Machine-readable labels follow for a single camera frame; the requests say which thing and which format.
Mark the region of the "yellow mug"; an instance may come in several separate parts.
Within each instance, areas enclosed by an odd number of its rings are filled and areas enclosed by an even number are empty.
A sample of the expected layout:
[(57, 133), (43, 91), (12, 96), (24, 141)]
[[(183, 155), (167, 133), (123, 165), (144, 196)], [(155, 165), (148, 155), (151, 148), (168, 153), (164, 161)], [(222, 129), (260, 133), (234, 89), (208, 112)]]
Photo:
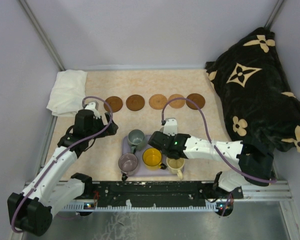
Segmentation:
[(167, 166), (163, 163), (162, 158), (162, 153), (155, 148), (146, 149), (142, 155), (143, 163), (145, 164), (146, 168), (151, 171), (167, 169)]

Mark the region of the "woven rattan coaster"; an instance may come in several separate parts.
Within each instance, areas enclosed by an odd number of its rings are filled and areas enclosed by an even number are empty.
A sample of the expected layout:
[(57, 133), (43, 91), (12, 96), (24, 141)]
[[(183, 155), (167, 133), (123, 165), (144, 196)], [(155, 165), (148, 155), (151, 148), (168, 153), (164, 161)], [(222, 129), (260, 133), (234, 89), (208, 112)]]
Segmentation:
[(155, 110), (162, 110), (167, 102), (168, 99), (163, 94), (154, 94), (148, 101), (150, 107)]
[(183, 96), (181, 94), (172, 94), (169, 98), (169, 105), (174, 109), (180, 109), (182, 108), (186, 101), (183, 99)]

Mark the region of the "dark brown wooden coaster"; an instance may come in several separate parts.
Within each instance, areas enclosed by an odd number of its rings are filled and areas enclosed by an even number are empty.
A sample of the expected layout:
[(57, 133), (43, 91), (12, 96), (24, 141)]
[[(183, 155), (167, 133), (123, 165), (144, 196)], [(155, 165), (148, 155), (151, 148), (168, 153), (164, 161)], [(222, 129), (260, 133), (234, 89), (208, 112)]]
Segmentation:
[(191, 93), (187, 96), (187, 99), (190, 101), (187, 100), (186, 105), (192, 110), (198, 109), (195, 105), (202, 109), (206, 104), (205, 98), (199, 93)]

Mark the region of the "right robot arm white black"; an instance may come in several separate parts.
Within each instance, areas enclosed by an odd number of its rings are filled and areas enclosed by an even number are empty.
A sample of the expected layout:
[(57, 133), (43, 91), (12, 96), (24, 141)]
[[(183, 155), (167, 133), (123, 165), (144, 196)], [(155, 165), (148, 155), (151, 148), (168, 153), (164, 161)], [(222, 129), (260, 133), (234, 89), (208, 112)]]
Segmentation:
[(273, 173), (274, 155), (251, 137), (238, 141), (209, 141), (189, 134), (167, 135), (155, 131), (148, 144), (169, 159), (205, 159), (226, 163), (230, 170), (219, 172), (214, 180), (213, 192), (219, 198), (225, 198), (244, 185), (267, 187), (277, 182)]

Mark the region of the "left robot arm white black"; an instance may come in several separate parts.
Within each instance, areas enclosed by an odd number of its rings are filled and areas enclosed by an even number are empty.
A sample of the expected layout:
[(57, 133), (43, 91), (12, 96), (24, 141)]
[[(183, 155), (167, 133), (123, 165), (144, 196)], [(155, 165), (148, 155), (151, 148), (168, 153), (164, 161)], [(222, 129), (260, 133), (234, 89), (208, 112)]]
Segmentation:
[(65, 205), (77, 197), (87, 199), (93, 195), (93, 180), (83, 173), (72, 175), (61, 189), (56, 190), (55, 187), (68, 168), (89, 149), (91, 140), (117, 133), (119, 127), (113, 120), (113, 111), (104, 115), (106, 124), (96, 109), (79, 110), (74, 124), (60, 138), (40, 173), (21, 193), (13, 192), (8, 197), (8, 215), (13, 232), (42, 236)]

